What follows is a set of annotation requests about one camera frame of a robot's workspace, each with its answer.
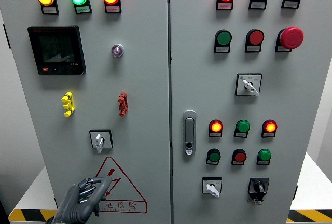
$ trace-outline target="warning sign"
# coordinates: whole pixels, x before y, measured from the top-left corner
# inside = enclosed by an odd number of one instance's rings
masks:
[[[136,186],[117,162],[107,157],[96,177],[112,177],[106,193],[106,202],[100,202],[100,212],[147,213],[147,203]]]

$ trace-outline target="robotic hand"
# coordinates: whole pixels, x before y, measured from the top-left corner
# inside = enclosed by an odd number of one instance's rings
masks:
[[[99,216],[99,202],[105,201],[112,179],[95,177],[86,178],[78,185],[72,185],[64,196],[60,207],[54,216],[46,224],[84,224],[88,221],[92,212]]]

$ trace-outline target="electrical control cabinet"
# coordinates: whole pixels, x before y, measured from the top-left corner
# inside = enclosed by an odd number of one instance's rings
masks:
[[[231,0],[232,10],[216,10],[218,0],[170,0],[174,224],[286,222],[332,57],[332,9],[330,0],[294,1],[298,9],[282,8],[283,1]],[[252,29],[264,35],[247,38]],[[216,37],[220,30],[231,38]],[[281,43],[303,42],[276,52],[281,30],[292,36]],[[229,52],[216,53],[216,41],[230,43]],[[190,156],[186,111],[196,113]],[[209,137],[215,119],[222,137]],[[218,165],[206,163],[211,149],[220,152]],[[233,155],[238,149],[245,153]],[[202,193],[203,178],[222,178],[219,198]]]
[[[113,1],[121,2],[121,12]],[[168,224],[167,0],[113,1],[0,0],[0,8],[57,204],[72,184],[114,169],[111,177],[118,181],[100,203],[100,216],[88,223]],[[76,65],[70,39],[47,34],[40,37],[46,50],[40,75],[28,34],[33,26],[79,27],[85,73],[66,71]],[[68,58],[54,49],[64,49]],[[73,64],[57,63],[63,59]],[[93,148],[99,133],[106,135],[100,153]]]

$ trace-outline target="emergency stop button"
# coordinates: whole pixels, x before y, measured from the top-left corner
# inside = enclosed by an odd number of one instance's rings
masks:
[[[276,41],[276,52],[291,52],[299,47],[304,39],[303,31],[295,26],[283,29],[279,32]]]

